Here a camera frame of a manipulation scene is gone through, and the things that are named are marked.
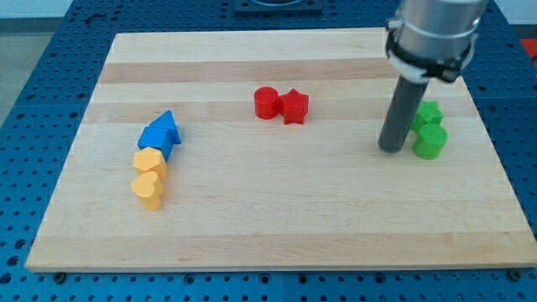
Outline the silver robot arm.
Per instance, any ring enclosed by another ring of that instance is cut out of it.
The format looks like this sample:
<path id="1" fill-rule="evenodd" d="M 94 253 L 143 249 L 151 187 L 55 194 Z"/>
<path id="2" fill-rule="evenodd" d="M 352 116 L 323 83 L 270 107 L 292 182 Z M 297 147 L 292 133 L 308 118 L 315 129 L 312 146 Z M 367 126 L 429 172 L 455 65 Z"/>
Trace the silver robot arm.
<path id="1" fill-rule="evenodd" d="M 403 0 L 387 21 L 386 55 L 407 81 L 451 83 L 474 55 L 487 0 Z"/>

